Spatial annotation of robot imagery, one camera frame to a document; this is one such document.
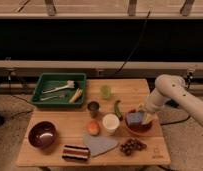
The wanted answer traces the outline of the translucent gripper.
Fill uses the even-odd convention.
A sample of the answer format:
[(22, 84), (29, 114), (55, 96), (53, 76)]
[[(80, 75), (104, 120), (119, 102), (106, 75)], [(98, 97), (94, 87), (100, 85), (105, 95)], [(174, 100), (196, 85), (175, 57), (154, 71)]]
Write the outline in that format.
[(143, 114), (143, 119), (141, 124), (142, 125), (147, 125), (149, 124), (154, 118), (155, 118), (155, 113), (149, 111), (144, 103), (139, 103), (137, 106), (137, 110), (140, 111)]

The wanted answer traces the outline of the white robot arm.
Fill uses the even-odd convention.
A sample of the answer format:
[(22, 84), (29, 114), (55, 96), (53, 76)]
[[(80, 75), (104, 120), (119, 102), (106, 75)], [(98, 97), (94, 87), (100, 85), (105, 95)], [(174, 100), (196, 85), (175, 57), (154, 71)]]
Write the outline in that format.
[(203, 101), (185, 89), (181, 76), (162, 74), (155, 80), (155, 88), (145, 98), (143, 110), (154, 114), (168, 100), (177, 102), (201, 127), (203, 127)]

